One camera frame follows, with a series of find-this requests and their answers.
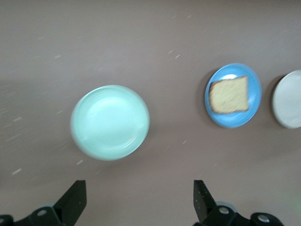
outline plate rim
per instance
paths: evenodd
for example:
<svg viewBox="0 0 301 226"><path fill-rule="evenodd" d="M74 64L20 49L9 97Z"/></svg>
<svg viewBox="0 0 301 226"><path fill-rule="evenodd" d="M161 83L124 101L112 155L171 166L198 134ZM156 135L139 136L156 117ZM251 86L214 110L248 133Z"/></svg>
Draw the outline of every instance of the plate rim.
<svg viewBox="0 0 301 226"><path fill-rule="evenodd" d="M280 89L280 85L282 83L285 82L285 79L288 77L288 76L291 76L292 74L295 74L295 73L299 73L299 75L301 76L301 70L295 70L295 71L292 71L290 73L288 73L287 75L285 75L284 77L282 77L276 84L275 88L274 88L274 91L273 91L273 96L272 96L272 109L273 109L273 114L277 120L277 122L283 126L284 128L287 128L287 129L297 129L297 128L300 128L300 126L296 127L296 126L291 126L290 124L287 124L285 123L283 120L280 119L279 117L279 114L277 113L277 111L275 110L275 94L276 92Z"/></svg>
<svg viewBox="0 0 301 226"><path fill-rule="evenodd" d="M87 148L84 145L84 142L82 142L80 139L78 139L78 137L80 137L80 136L76 132L75 120L74 120L75 114L79 110L80 105L85 101L85 99L88 96L90 96L92 93L98 92L99 90L109 89L109 88L114 88L114 89L118 88L119 90L126 91L126 92L132 94L135 98L137 98L139 100L139 102L142 104L142 108L143 108L143 111L145 112L145 119L146 119L146 125L145 125L145 129L143 130L143 136L141 138L141 141L138 142L137 145L135 145L130 152L127 152L126 154L115 155L114 158L112 158L111 156L107 156L105 154L99 154L99 153L94 153L94 152L89 151L89 148ZM73 139L74 143L76 144L76 146L80 149L80 151L82 151L86 155L88 155L94 159L103 160L103 161L114 161L114 160L122 159L122 158L130 155L131 153L133 153L135 150L138 149L138 147L141 146L141 144L146 139L147 134L149 132L149 128L150 128L150 113L149 113L149 110L148 110L148 107L147 107L145 101L142 99L142 97L139 94L137 94L132 89L125 87L125 86L120 86L120 85L105 85L105 86L95 88L94 90L86 93L75 105L75 107L72 111L72 114L71 114L71 119L70 119L71 136L72 136L72 139Z"/></svg>
<svg viewBox="0 0 301 226"><path fill-rule="evenodd" d="M217 118L214 117L214 115L216 115L216 114L213 112L213 110L212 110L212 108L211 108L211 106L210 106L210 102L209 102L209 88L210 88L210 84L211 84L211 83L213 82L213 80L214 80L215 75L216 75L218 72L220 72L221 70L225 69L226 67L230 67L230 66L236 66L236 67L239 67L239 68L244 67L244 68L247 68L248 70L250 70L253 74L248 75L248 76L252 76L252 77L254 78L254 80L255 80L255 82L256 82L256 85L257 85L257 87L258 87L258 90L259 90L259 93L258 93L258 95L259 95L259 98L258 98L258 99L259 99L259 100L258 100L258 104L255 105L255 106L253 106L253 107L255 108L255 109L254 109L254 113L253 113L246 121L244 121L243 123L235 124L235 125L228 124L228 123L224 123L224 122L222 122L222 121L220 121L220 120L217 120ZM254 71L251 67L249 67L249 66L247 66L247 65L245 65L245 64L241 64L241 63L231 63L231 64L224 65L223 67L219 68L215 73L213 73L213 75L210 77L210 79L209 79L209 81L208 81L208 83L207 83L207 86L206 86L206 89L205 89L205 107L206 107L206 111L207 111L208 115L210 116L210 118L211 118L216 124L218 124L218 125L221 126L221 127L231 129L231 128L237 128L237 127L240 127L240 126L246 124L246 123L247 123L248 121L250 121L250 120L254 117L254 115L257 113L257 110L259 109L260 104L261 104L261 83L260 83L260 80L259 80L257 74L255 73L255 71Z"/></svg>

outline white plate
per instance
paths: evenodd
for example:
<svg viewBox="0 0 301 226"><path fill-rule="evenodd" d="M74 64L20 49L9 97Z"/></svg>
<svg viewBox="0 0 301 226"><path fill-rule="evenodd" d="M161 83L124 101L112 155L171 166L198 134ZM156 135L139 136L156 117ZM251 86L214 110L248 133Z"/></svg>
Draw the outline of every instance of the white plate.
<svg viewBox="0 0 301 226"><path fill-rule="evenodd" d="M280 80L272 104L281 125L289 129L301 127L301 70L291 72Z"/></svg>

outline food on plate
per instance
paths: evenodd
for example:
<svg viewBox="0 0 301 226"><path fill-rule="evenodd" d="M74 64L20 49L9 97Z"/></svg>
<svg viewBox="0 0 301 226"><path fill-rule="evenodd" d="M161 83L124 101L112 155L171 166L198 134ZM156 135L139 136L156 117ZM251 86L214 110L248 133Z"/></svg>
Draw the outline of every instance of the food on plate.
<svg viewBox="0 0 301 226"><path fill-rule="evenodd" d="M248 77L242 76L211 83L209 102L212 110L219 114L247 111L249 109Z"/></svg>

